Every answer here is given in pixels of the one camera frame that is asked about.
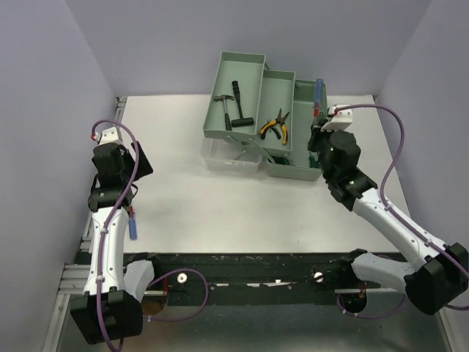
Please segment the yellow handled pliers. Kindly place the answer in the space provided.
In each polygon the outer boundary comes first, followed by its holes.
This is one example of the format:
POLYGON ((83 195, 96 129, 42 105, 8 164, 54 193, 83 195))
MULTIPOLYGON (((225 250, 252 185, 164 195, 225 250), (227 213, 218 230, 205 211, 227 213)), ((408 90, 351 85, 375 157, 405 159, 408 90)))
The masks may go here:
POLYGON ((273 130, 276 134, 277 139, 281 140, 283 145, 288 142, 288 130, 286 126, 286 120, 290 112, 282 114, 282 109, 279 109, 278 116, 274 120, 268 120, 260 129, 259 134, 261 139, 265 139, 267 132, 273 130))

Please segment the blue handled screwdriver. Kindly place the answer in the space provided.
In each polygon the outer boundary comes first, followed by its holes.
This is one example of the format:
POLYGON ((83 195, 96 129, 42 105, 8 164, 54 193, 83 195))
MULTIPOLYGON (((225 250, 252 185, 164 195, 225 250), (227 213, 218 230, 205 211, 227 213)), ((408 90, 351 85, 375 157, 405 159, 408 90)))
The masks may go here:
POLYGON ((132 241, 136 241, 138 238, 138 231, 137 231, 137 226, 136 226, 136 214, 133 209, 133 206, 129 207, 128 228, 129 228, 129 238, 132 241))

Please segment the red handled thin screwdriver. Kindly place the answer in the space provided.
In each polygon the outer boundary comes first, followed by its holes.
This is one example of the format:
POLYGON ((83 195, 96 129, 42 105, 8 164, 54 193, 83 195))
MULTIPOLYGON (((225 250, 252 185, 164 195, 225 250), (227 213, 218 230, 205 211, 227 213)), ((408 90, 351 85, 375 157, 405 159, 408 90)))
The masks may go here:
POLYGON ((314 86, 314 117, 318 117, 321 112, 323 86, 323 80, 321 78, 318 78, 314 86))

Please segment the black T-handle wrench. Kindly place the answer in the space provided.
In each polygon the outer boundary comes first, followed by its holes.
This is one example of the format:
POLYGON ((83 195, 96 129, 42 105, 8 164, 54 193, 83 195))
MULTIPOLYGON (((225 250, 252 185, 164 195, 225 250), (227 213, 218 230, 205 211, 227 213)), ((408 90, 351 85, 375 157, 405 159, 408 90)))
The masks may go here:
POLYGON ((243 115, 243 109, 240 101, 240 87, 238 81, 232 81, 232 91, 234 94, 234 101, 237 104, 237 110, 238 110, 238 115, 239 118, 232 120, 232 127, 233 128, 239 128, 239 127, 245 127, 245 126, 251 126, 254 124, 254 118, 253 117, 244 117, 243 115))

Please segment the green plastic tool box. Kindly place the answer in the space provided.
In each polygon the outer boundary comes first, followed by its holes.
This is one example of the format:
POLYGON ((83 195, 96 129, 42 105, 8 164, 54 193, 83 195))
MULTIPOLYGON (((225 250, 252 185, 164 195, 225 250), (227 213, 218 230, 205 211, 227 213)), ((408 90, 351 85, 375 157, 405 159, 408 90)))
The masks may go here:
MULTIPOLYGON (((320 167, 309 167, 308 142, 314 121, 315 81, 301 80, 295 72, 274 70, 266 63, 264 54, 245 54, 224 51, 220 55, 212 96, 203 124, 202 157, 213 171, 253 174, 262 162, 271 177, 315 181, 320 167), (218 95, 232 95, 232 81, 238 81, 244 117, 253 117, 251 126, 225 129, 224 105, 215 102, 218 95), (261 139, 259 131, 268 121, 288 111, 286 120, 288 142, 283 145, 273 130, 261 139), (294 166, 275 164, 273 156, 288 156, 294 166)), ((228 100, 231 120, 238 119, 235 100, 228 100)), ((324 82, 322 108, 318 118, 326 117, 328 110, 324 82)))

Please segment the green handled hammer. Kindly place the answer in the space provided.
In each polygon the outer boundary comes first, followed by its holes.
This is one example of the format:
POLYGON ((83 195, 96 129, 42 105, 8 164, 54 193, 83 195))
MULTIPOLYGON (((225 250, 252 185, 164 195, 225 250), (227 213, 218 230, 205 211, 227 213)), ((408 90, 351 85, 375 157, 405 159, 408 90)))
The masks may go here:
POLYGON ((224 122, 225 122, 225 129, 227 131, 232 130, 232 124, 231 120, 229 117, 229 112, 228 112, 228 107, 227 107, 227 101, 228 100, 234 100, 235 97, 232 95, 218 95, 213 98, 215 102, 222 102, 224 105, 224 122))

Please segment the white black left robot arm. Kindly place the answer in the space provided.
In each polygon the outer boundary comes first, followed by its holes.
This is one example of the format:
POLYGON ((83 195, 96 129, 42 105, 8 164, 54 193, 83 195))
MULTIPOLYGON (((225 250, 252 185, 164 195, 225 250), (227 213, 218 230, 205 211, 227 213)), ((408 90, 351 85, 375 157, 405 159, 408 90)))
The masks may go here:
POLYGON ((93 247, 83 295, 70 314, 90 345, 137 336, 143 329, 141 302, 146 289, 162 282, 149 260, 124 263, 124 239, 130 229, 131 181, 135 161, 121 142, 100 142, 93 150, 98 186, 88 199, 93 247))

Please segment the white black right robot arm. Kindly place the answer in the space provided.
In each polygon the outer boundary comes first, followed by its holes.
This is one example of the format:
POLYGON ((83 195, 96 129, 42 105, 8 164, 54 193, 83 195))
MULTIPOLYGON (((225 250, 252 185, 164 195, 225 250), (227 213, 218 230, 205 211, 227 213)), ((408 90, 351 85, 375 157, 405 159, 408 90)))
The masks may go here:
POLYGON ((422 313, 433 315, 468 289, 468 251, 424 231, 381 194, 358 168, 361 149, 352 133, 311 127, 308 149, 317 154, 331 196, 370 223, 405 261, 357 249, 337 269, 345 287, 374 282, 404 294, 422 313))

